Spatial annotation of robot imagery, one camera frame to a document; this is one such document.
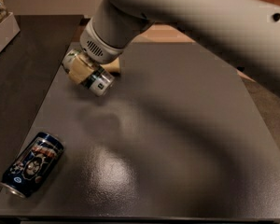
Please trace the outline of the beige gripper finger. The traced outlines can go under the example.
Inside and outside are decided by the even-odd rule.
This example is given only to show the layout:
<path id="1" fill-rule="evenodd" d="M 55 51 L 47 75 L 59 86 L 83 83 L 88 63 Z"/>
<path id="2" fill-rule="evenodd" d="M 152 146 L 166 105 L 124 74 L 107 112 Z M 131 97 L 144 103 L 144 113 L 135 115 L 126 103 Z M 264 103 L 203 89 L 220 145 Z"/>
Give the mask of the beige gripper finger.
<path id="1" fill-rule="evenodd" d="M 98 69 L 98 65 L 94 63 L 90 57 L 84 52 L 68 54 L 69 61 L 69 78 L 76 84 L 85 81 L 94 71 Z"/>

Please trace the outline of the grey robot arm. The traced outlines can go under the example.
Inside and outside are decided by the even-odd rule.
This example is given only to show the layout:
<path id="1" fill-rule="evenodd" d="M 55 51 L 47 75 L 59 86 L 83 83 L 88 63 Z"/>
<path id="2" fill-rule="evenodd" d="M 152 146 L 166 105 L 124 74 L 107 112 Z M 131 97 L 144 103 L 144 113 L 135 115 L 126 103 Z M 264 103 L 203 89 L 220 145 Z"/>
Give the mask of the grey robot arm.
<path id="1" fill-rule="evenodd" d="M 280 97 L 280 6 L 261 0 L 103 0 L 80 37 L 113 62 L 154 23 L 168 24 Z"/>

